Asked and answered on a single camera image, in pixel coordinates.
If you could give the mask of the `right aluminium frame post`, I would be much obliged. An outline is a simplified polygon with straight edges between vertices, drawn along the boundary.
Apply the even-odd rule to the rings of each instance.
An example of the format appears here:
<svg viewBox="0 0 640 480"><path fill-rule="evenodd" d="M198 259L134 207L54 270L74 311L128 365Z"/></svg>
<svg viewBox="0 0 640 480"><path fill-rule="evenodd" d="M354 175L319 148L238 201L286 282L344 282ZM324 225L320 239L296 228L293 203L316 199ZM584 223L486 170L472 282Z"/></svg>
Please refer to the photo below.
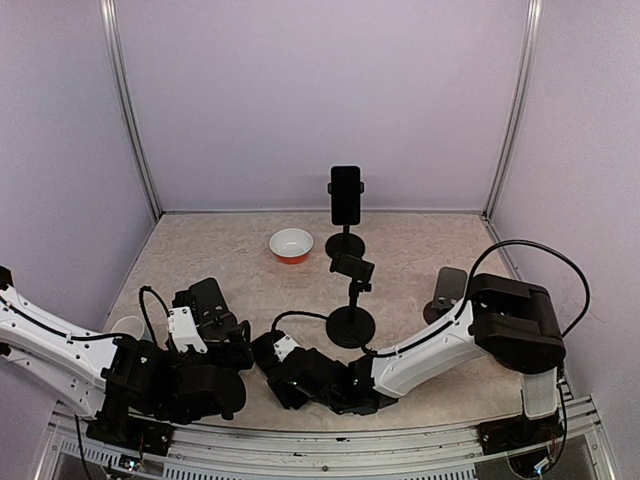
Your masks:
<svg viewBox="0 0 640 480"><path fill-rule="evenodd" d="M508 170L513 158L513 152L525 110L528 89L535 61L543 5L544 2L542 0L530 0L528 2L525 31L517 69L515 90L509 109L505 134L500 147L498 164L483 210L483 217L487 223L491 223L495 217L499 200L506 183Z"/></svg>

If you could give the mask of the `right flat black phone stand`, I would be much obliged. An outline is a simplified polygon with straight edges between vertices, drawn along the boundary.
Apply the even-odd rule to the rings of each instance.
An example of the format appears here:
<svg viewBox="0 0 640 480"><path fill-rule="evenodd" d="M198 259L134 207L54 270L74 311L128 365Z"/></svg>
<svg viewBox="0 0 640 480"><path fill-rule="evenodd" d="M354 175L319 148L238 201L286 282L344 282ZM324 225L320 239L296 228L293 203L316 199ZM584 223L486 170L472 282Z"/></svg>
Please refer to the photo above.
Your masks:
<svg viewBox="0 0 640 480"><path fill-rule="evenodd" d="M423 318L432 324L449 312L460 300L467 283L467 272L453 267L442 267L437 275L433 299L423 309Z"/></svg>

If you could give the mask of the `light blue mug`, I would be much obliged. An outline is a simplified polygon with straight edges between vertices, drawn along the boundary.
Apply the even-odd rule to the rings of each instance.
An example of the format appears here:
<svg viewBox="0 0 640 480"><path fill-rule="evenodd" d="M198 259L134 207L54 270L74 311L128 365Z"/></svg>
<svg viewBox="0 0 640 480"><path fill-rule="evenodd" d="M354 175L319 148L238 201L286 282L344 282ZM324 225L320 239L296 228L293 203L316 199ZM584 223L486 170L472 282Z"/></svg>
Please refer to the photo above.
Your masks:
<svg viewBox="0 0 640 480"><path fill-rule="evenodd" d="M127 334L136 340L150 340L151 335L144 320L135 315L129 315L117 320L111 327L111 333Z"/></svg>

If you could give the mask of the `flat black phone stand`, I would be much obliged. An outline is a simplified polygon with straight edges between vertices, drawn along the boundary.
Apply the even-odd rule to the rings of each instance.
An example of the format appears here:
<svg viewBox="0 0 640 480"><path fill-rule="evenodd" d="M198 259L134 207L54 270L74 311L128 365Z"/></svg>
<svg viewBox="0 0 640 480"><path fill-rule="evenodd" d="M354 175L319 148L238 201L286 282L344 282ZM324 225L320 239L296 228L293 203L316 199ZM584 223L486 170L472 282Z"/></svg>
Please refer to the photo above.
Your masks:
<svg viewBox="0 0 640 480"><path fill-rule="evenodd" d="M205 341L223 341L236 327L217 280L201 280L188 288L190 308L200 336Z"/></svg>
<svg viewBox="0 0 640 480"><path fill-rule="evenodd" d="M449 312L460 300L467 283L467 272L453 267L442 267L437 275L433 299L423 309L423 318L432 324Z"/></svg>

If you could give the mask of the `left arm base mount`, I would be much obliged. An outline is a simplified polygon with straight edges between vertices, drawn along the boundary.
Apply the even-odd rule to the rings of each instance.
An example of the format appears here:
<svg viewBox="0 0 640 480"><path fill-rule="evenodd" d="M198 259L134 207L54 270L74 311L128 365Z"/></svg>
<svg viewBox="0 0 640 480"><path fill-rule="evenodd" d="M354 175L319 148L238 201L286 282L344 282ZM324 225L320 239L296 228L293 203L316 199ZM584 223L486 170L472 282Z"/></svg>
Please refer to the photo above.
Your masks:
<svg viewBox="0 0 640 480"><path fill-rule="evenodd" d="M175 427L161 422L128 417L123 424L89 421L86 436L102 443L142 454L166 457Z"/></svg>

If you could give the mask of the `black teal phone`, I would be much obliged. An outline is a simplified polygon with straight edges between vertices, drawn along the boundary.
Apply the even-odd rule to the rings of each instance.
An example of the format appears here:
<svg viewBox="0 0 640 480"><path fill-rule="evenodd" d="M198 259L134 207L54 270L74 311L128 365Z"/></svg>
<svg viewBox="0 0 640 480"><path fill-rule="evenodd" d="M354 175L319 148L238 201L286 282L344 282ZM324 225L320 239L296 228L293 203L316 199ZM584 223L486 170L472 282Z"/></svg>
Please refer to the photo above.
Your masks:
<svg viewBox="0 0 640 480"><path fill-rule="evenodd" d="M364 183L359 166L333 166L327 191L331 198L331 222L336 226L355 226L361 221L361 195Z"/></svg>

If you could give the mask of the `left aluminium frame post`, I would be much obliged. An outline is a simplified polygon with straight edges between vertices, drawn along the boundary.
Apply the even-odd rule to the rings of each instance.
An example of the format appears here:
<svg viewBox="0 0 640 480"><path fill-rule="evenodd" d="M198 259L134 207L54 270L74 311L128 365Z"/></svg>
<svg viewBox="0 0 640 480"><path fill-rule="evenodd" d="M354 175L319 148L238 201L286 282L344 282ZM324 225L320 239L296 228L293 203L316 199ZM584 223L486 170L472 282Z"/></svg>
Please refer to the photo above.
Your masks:
<svg viewBox="0 0 640 480"><path fill-rule="evenodd" d="M119 31L116 2L113 0L102 0L99 4L114 83L123 122L133 153L134 165L151 217L153 221L157 223L162 218L164 211L145 155L140 129L135 115Z"/></svg>

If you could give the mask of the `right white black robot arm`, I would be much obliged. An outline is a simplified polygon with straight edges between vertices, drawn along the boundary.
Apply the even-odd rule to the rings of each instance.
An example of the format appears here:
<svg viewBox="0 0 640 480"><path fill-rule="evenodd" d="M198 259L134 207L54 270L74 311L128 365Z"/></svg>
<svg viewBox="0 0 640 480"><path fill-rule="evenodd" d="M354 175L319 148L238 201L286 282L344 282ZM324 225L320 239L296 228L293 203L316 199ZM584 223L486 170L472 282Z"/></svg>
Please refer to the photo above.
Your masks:
<svg viewBox="0 0 640 480"><path fill-rule="evenodd" d="M523 413L511 433L531 444L558 410L556 378L566 357L551 296L542 286L486 273L474 276L467 291L468 299L422 331L349 364L304 349L279 329L253 340L254 359L286 409L313 401L336 414L371 415L445 371L489 355L521 376Z"/></svg>

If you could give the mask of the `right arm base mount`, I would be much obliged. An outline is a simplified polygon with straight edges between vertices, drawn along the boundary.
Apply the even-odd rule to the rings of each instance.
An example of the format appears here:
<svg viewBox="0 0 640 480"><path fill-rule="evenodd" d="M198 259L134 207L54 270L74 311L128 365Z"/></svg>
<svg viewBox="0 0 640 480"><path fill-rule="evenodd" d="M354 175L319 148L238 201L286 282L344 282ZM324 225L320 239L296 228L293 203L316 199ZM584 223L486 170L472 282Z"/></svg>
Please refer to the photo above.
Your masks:
<svg viewBox="0 0 640 480"><path fill-rule="evenodd" d="M561 437L565 427L558 413L537 420L520 414L480 423L477 433L483 454L492 455L549 442Z"/></svg>

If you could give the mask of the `left flat black phone stand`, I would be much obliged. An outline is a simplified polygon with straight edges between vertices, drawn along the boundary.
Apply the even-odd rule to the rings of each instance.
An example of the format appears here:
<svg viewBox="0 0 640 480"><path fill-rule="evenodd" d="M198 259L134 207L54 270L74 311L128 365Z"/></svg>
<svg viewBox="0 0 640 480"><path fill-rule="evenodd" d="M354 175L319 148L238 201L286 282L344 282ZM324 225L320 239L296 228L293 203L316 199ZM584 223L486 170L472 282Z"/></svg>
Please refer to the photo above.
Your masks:
<svg viewBox="0 0 640 480"><path fill-rule="evenodd" d="M201 280L188 288L190 308L200 336L205 341L223 341L236 327L217 280Z"/></svg>

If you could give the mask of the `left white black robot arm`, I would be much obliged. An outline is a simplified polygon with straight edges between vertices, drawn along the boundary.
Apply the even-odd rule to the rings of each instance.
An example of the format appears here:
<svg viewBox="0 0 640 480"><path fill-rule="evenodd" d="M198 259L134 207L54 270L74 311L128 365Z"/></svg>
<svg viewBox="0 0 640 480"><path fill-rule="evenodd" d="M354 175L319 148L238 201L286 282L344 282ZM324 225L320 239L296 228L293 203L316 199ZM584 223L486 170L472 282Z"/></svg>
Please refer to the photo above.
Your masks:
<svg viewBox="0 0 640 480"><path fill-rule="evenodd" d="M22 297L1 270L1 356L40 379L87 423L90 438L134 449L163 443L172 425L233 419L254 364L251 327L217 281L175 293L163 308L168 339L82 330Z"/></svg>

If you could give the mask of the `black pole phone stand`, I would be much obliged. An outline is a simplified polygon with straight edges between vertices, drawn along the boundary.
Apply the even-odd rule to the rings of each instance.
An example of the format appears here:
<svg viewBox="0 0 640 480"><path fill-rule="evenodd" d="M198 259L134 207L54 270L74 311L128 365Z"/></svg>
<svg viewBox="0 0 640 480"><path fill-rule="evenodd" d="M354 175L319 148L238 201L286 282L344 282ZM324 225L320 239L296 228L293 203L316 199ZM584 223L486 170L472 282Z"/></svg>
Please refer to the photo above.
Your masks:
<svg viewBox="0 0 640 480"><path fill-rule="evenodd" d="M353 234L349 225L345 225L341 233L332 235L325 243L325 253L332 258L336 253L344 253L362 258L366 247L364 241Z"/></svg>
<svg viewBox="0 0 640 480"><path fill-rule="evenodd" d="M375 265L360 257L343 252L333 255L329 271L351 279L349 304L334 310L326 321L326 334L336 345L346 349L359 349L374 336L375 321L372 315L357 305L359 295L370 292Z"/></svg>

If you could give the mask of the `aluminium frame post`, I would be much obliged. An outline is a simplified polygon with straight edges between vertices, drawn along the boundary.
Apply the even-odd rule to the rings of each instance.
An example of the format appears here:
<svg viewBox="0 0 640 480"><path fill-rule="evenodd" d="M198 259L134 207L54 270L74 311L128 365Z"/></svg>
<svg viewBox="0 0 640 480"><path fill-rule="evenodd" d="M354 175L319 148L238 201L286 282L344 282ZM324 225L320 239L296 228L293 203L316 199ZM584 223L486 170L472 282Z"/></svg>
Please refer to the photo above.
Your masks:
<svg viewBox="0 0 640 480"><path fill-rule="evenodd" d="M544 2L542 0L530 0L528 2L525 31L517 69L515 90L509 109L505 134L500 147L498 164L483 210L483 217L487 223L491 223L495 217L499 200L506 183L508 170L513 158L513 152L525 110L528 89L535 61L543 5Z"/></svg>
<svg viewBox="0 0 640 480"><path fill-rule="evenodd" d="M153 221L157 223L162 218L164 211L145 155L140 129L135 115L119 31L116 2L113 0L102 0L99 4L114 83L123 122L133 153L134 165L151 217Z"/></svg>

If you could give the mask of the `orange white bowl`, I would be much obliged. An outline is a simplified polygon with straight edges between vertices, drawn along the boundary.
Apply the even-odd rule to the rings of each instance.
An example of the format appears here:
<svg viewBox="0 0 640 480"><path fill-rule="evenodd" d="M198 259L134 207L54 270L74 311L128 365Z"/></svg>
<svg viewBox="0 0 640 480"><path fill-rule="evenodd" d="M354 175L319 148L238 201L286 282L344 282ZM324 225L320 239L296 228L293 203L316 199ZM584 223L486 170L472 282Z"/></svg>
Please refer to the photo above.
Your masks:
<svg viewBox="0 0 640 480"><path fill-rule="evenodd" d="M269 240L269 249L277 260L287 265L304 262L314 246L309 232L299 228L287 228L274 233Z"/></svg>

